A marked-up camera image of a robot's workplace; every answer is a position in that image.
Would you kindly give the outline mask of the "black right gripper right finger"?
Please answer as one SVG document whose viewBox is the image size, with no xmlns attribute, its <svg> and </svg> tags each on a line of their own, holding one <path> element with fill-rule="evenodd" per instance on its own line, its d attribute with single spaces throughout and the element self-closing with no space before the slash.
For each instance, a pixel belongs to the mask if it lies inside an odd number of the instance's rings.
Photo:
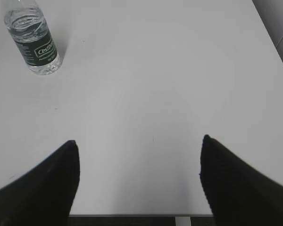
<svg viewBox="0 0 283 226">
<path fill-rule="evenodd" d="M 205 135 L 200 181 L 217 226 L 283 226 L 283 186 Z"/>
</svg>

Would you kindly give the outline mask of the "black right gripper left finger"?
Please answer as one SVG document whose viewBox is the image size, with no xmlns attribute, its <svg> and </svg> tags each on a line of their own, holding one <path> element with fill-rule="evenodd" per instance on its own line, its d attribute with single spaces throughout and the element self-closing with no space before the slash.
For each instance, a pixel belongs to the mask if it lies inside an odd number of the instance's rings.
<svg viewBox="0 0 283 226">
<path fill-rule="evenodd" d="M 78 146 L 69 140 L 0 189 L 0 226 L 65 226 L 80 181 Z"/>
</svg>

